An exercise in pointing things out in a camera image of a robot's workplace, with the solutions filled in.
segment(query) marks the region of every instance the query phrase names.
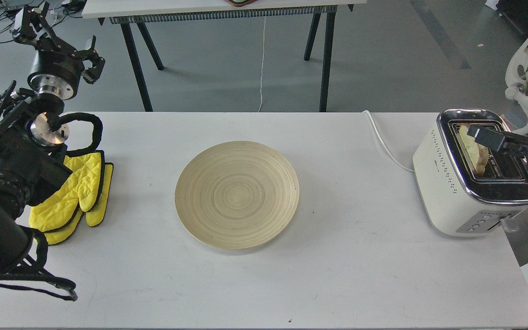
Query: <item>floor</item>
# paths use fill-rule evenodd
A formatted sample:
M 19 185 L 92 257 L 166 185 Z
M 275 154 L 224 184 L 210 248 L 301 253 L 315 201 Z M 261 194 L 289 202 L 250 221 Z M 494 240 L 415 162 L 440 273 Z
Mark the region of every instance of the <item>floor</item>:
M 304 62 L 310 19 L 149 23 L 164 71 L 155 69 L 132 28 L 154 110 L 258 111 L 262 97 L 261 111 L 317 111 L 325 18 L 312 58 Z M 0 22 L 0 29 L 8 23 Z M 118 25 L 67 17 L 55 32 L 78 48 L 96 35 L 107 62 L 97 83 L 82 82 L 78 96 L 65 102 L 67 111 L 143 111 Z M 0 35 L 0 41 L 10 39 Z M 368 0 L 353 12 L 340 7 L 327 110 L 482 108 L 522 125 L 519 106 L 504 96 L 506 67 L 522 41 L 484 0 Z M 30 46 L 0 44 L 0 93 L 11 79 L 26 86 L 32 59 Z M 528 263 L 528 212 L 522 220 L 522 230 L 508 234 L 521 265 Z

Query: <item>toaster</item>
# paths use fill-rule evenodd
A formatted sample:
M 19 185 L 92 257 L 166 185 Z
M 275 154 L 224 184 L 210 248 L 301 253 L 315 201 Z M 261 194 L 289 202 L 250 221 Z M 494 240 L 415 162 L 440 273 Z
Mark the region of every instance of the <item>toaster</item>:
M 523 160 L 488 149 L 482 164 L 476 165 L 469 150 L 478 145 L 471 146 L 475 142 L 460 136 L 461 127 L 469 125 L 509 130 L 492 111 L 449 109 L 438 115 L 412 158 L 429 221 L 451 236 L 485 236 L 502 219 L 528 206 L 528 171 Z

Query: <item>white desk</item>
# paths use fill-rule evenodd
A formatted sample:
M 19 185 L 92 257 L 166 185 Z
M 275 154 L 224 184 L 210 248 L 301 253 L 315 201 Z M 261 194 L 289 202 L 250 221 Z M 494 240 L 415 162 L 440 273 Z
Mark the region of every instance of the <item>white desk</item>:
M 164 65 L 145 23 L 312 14 L 313 20 L 303 57 L 305 61 L 308 61 L 317 34 L 321 13 L 327 13 L 319 102 L 319 111 L 326 112 L 337 6 L 348 4 L 350 10 L 353 10 L 354 4 L 365 4 L 366 2 L 367 0 L 258 0 L 252 4 L 237 8 L 225 0 L 89 0 L 82 11 L 82 16 L 85 18 L 98 18 L 101 23 L 103 23 L 103 18 L 109 17 L 111 23 L 121 25 L 121 31 L 130 55 L 130 62 L 132 63 L 132 69 L 134 69 L 144 110 L 153 111 L 130 23 L 138 25 L 156 68 L 161 71 L 164 69 Z
M 74 280 L 79 300 L 0 289 L 0 327 L 528 327 L 528 286 L 503 230 L 439 234 L 364 113 L 97 115 L 115 163 L 107 216 L 51 247 L 46 267 Z M 436 114 L 374 116 L 411 165 Z M 69 141 L 88 144 L 83 132 L 71 126 Z M 281 152 L 301 188 L 284 232 L 247 251 L 199 242 L 174 207 L 187 163 L 231 140 Z
M 269 9 L 306 6 L 365 4 L 367 0 L 257 0 L 234 7 L 226 0 L 88 0 L 82 10 L 84 18 L 159 15 L 208 11 L 241 11 L 245 9 Z

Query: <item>white cable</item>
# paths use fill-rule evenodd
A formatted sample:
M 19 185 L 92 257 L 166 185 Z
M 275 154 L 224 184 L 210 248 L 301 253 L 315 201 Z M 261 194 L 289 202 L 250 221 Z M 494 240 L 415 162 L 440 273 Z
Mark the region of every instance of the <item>white cable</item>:
M 262 31 L 262 68 L 260 69 L 260 107 L 258 112 L 262 110 L 262 79 L 264 78 L 264 43 L 266 42 L 266 16 L 264 16 L 264 30 Z
M 51 26 L 53 26 L 53 25 L 56 24 L 56 21 L 58 21 L 58 16 L 60 16 L 60 15 L 58 15 L 58 13 L 56 12 L 55 9 L 52 9 L 52 13 L 51 13 L 50 16 L 54 17 L 54 22 L 52 22 L 52 24 L 51 24 Z
M 370 111 L 364 110 L 363 113 L 368 115 L 368 118 L 370 119 L 370 122 L 372 123 L 372 126 L 374 127 L 376 136 L 378 137 L 378 140 L 380 140 L 380 143 L 384 147 L 384 150 L 386 150 L 386 152 L 388 153 L 388 156 L 390 156 L 390 159 L 392 159 L 396 163 L 396 165 L 399 165 L 399 167 L 401 167 L 403 170 L 414 173 L 415 171 L 413 169 L 409 169 L 408 167 L 402 165 L 398 160 L 396 160 L 396 158 L 394 158 L 394 156 L 392 156 L 390 149 L 388 149 L 388 147 L 386 146 L 386 142 L 384 142 L 384 140 L 382 139 L 382 136 L 380 136 L 380 132 L 378 131 L 378 128 L 376 127 L 376 123 L 374 122 L 374 119 L 372 118 Z

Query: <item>yellow oven mitt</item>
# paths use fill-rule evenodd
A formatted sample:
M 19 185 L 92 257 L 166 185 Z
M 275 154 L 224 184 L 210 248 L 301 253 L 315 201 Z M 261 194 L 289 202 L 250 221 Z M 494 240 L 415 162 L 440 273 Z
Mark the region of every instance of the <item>yellow oven mitt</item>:
M 113 174 L 113 165 L 105 164 L 102 151 L 79 157 L 67 156 L 64 163 L 73 173 L 60 190 L 42 204 L 32 207 L 29 217 L 30 227 L 44 232 L 49 244 L 67 239 L 75 231 L 83 213 L 92 212 L 86 217 L 92 227 L 103 221 Z M 107 193 L 104 201 L 99 203 L 104 189 Z

